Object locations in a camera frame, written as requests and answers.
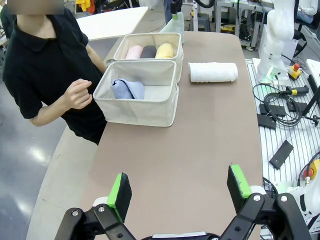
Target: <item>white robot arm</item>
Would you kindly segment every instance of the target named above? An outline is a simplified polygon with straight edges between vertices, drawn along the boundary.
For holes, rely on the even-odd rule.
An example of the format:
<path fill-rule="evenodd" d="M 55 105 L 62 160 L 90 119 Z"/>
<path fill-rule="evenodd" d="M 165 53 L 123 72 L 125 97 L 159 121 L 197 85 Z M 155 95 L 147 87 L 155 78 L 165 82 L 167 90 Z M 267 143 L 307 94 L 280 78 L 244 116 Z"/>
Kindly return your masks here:
<path fill-rule="evenodd" d="M 257 77 L 262 83 L 290 86 L 281 55 L 284 43 L 292 40 L 295 34 L 295 0 L 274 0 L 273 4 L 274 10 L 267 15 L 267 40 L 257 67 Z"/>

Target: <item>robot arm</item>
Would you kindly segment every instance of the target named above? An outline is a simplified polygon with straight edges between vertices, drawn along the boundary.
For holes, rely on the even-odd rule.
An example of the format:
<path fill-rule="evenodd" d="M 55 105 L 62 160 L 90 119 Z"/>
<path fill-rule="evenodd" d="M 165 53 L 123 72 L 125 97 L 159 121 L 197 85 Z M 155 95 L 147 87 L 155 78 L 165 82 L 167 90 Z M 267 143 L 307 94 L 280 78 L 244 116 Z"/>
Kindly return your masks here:
<path fill-rule="evenodd" d="M 232 201 L 239 203 L 238 194 L 242 193 L 234 190 L 233 186 L 237 183 L 229 183 L 233 183 L 228 185 Z M 128 201 L 120 206 L 125 206 L 125 212 L 129 207 Z M 311 240 L 304 218 L 290 193 L 279 194 L 276 199 L 266 194 L 252 193 L 243 205 L 236 204 L 235 210 L 237 215 L 222 236 L 198 232 L 149 236 L 143 240 L 246 240 L 256 224 L 267 225 L 276 240 Z M 110 240 L 136 240 L 123 224 L 124 218 L 117 217 L 115 209 L 107 204 L 93 206 L 86 212 L 80 208 L 71 208 L 65 212 L 55 240 L 94 240 L 96 235 L 106 235 Z"/>

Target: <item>dark gray folded cloth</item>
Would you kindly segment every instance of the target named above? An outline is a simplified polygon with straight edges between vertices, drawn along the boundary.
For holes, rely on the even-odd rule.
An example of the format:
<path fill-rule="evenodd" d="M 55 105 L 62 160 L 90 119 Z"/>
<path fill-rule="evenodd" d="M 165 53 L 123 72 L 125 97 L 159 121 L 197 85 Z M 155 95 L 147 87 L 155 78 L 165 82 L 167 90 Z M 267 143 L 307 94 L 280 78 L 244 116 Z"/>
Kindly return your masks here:
<path fill-rule="evenodd" d="M 142 50 L 140 59 L 154 59 L 157 54 L 155 46 L 145 46 Z"/>

